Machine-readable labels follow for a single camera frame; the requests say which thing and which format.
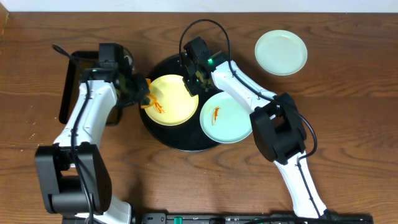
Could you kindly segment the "orange sponge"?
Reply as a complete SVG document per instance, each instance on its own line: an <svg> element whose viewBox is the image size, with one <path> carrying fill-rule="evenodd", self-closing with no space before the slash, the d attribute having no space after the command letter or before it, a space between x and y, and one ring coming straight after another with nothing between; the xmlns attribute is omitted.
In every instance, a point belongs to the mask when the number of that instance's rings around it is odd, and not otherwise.
<svg viewBox="0 0 398 224"><path fill-rule="evenodd" d="M148 93L143 97L143 99L140 102L140 107L141 109L146 109L149 108L157 102L157 98L155 95L151 93L151 80L146 78L147 82L147 87L148 87Z"/></svg>

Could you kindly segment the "light green plate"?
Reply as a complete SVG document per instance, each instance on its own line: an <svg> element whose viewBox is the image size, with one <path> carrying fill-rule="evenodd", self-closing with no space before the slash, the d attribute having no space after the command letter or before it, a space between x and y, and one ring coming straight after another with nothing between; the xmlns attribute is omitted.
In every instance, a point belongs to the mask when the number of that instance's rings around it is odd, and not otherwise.
<svg viewBox="0 0 398 224"><path fill-rule="evenodd" d="M252 133L249 113L226 92L206 101L200 112L200 126L210 139L222 144L242 141Z"/></svg>
<svg viewBox="0 0 398 224"><path fill-rule="evenodd" d="M297 73L308 59L304 41L287 30L272 30L263 34L256 42L254 54L265 71L278 76Z"/></svg>

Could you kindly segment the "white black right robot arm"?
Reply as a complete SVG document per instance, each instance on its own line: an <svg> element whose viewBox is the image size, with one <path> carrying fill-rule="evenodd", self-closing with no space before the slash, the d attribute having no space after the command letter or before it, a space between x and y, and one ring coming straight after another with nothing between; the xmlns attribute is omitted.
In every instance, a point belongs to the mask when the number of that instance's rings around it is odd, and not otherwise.
<svg viewBox="0 0 398 224"><path fill-rule="evenodd" d="M261 87L223 52L186 50L179 57L185 70L183 80L191 94L214 87L248 111L256 146L280 171L296 216L325 218L327 208L316 190L305 151L306 132L312 127L297 111L293 98Z"/></svg>

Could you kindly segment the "yellow plate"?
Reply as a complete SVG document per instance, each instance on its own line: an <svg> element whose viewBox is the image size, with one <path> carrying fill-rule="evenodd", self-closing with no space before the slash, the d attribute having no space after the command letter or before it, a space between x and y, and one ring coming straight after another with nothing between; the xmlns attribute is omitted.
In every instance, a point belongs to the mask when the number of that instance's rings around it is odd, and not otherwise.
<svg viewBox="0 0 398 224"><path fill-rule="evenodd" d="M176 126L189 120L196 112L199 97L191 96L180 75L162 75L151 81L155 105L143 109L148 117L164 126Z"/></svg>

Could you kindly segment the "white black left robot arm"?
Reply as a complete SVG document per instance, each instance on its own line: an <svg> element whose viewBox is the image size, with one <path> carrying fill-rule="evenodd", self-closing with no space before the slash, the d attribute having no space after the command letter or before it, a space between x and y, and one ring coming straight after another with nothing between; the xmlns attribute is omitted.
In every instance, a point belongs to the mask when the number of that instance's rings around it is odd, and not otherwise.
<svg viewBox="0 0 398 224"><path fill-rule="evenodd" d="M67 223L134 223L132 206L112 193L109 173L99 151L106 121L120 94L128 103L149 93L140 73L87 69L68 123L50 146L35 153L44 207Z"/></svg>

